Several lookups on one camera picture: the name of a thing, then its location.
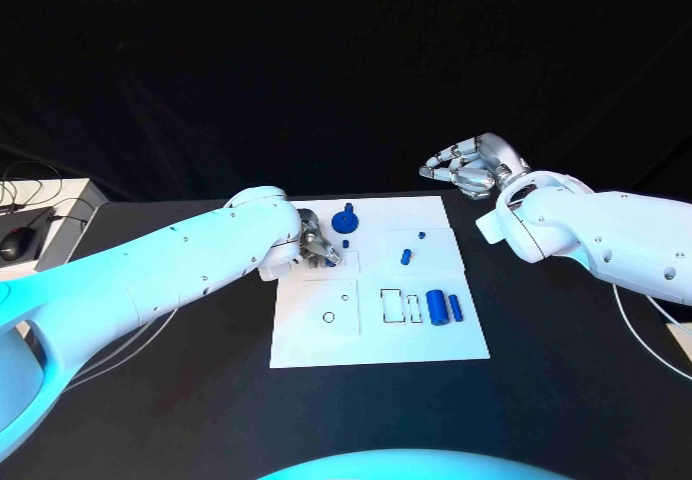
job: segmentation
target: metal robot hand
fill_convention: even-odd
[[[456,143],[436,153],[420,169],[423,177],[452,182],[475,200],[488,198],[497,185],[504,190],[530,172],[527,162],[495,133]]]

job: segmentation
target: blue cap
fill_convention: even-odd
[[[344,212],[339,212],[332,218],[332,228],[338,233],[352,233],[358,228],[358,217],[354,213],[354,205],[347,204]]]

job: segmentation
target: robotic hand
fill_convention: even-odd
[[[449,167],[440,167],[448,161]],[[692,304],[692,205],[625,192],[595,193],[567,175],[531,172],[492,133],[437,153],[420,173],[452,182],[475,199],[488,198],[498,186],[497,208],[476,224],[489,243],[507,240],[524,260],[570,257],[602,280]]]
[[[256,268],[339,254],[318,216],[283,190],[244,190],[224,208],[38,275],[0,283],[0,461],[34,432],[96,353]],[[28,322],[42,365],[15,328]]]

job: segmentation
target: black curtain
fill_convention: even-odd
[[[692,199],[683,6],[472,0],[0,10],[0,165],[113,199],[437,188],[426,158],[486,131],[535,169]]]

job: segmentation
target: blue object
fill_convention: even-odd
[[[404,250],[404,255],[401,256],[401,264],[409,265],[410,261],[412,261],[412,250],[407,248]]]
[[[433,325],[446,325],[450,323],[450,317],[448,315],[443,291],[432,290],[426,294],[426,300],[429,301],[430,323]]]
[[[344,207],[344,212],[339,212],[332,217],[332,228],[338,233],[352,233],[358,228],[358,217],[354,213],[354,205],[351,203]]]
[[[450,306],[452,306],[452,313],[455,314],[455,320],[461,322],[465,319],[462,315],[462,307],[459,306],[459,298],[456,295],[450,295]]]
[[[567,480],[563,475],[504,458],[449,450],[416,449],[373,450],[335,455],[302,463],[260,480],[306,478]]]

